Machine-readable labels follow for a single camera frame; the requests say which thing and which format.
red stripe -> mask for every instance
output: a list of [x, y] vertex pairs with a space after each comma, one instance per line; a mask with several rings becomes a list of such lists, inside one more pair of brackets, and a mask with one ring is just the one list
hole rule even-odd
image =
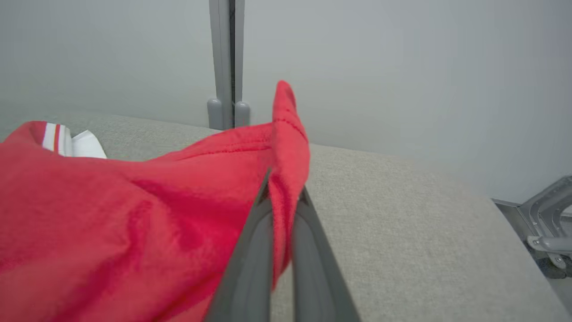
[[55, 125], [54, 152], [59, 154], [59, 124]]

white wall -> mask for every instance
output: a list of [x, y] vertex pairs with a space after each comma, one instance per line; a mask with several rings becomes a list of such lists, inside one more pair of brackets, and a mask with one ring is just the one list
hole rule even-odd
[[209, 2], [0, 2], [0, 108], [91, 110], [208, 126]]
[[289, 81], [314, 143], [523, 202], [572, 173], [572, 2], [247, 0], [243, 100]]

red fabric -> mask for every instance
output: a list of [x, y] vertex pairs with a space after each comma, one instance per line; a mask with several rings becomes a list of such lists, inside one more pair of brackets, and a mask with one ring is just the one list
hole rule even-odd
[[289, 85], [271, 123], [147, 162], [66, 158], [45, 122], [0, 144], [0, 321], [199, 321], [269, 167], [274, 282], [309, 149]]

gray fabric surface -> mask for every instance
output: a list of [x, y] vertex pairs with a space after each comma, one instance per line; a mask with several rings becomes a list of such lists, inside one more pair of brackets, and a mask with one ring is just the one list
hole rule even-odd
[[[4, 138], [27, 116], [3, 117]], [[44, 116], [145, 160], [217, 131], [121, 116]], [[308, 191], [364, 321], [566, 321], [494, 204], [398, 158], [311, 146]], [[272, 321], [293, 321], [288, 269]]]

floor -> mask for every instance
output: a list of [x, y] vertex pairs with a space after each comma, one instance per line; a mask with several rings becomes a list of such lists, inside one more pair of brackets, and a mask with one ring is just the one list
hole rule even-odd
[[[523, 221], [519, 219], [520, 214], [516, 208], [499, 204], [497, 204], [497, 206], [503, 215], [505, 215], [505, 218], [507, 218], [507, 220], [511, 223], [513, 228], [515, 228], [515, 231], [517, 231], [517, 234], [521, 240], [526, 238], [525, 235], [527, 235], [527, 231], [529, 231], [529, 229], [526, 227], [526, 224], [523, 225]], [[572, 221], [570, 219], [567, 221], [562, 221], [561, 225], [564, 231], [568, 233], [568, 235], [572, 235]], [[552, 286], [554, 293], [558, 295], [562, 301], [562, 304], [564, 304], [568, 312], [570, 312], [572, 315], [572, 278], [567, 277], [560, 280], [548, 279], [548, 282]]]

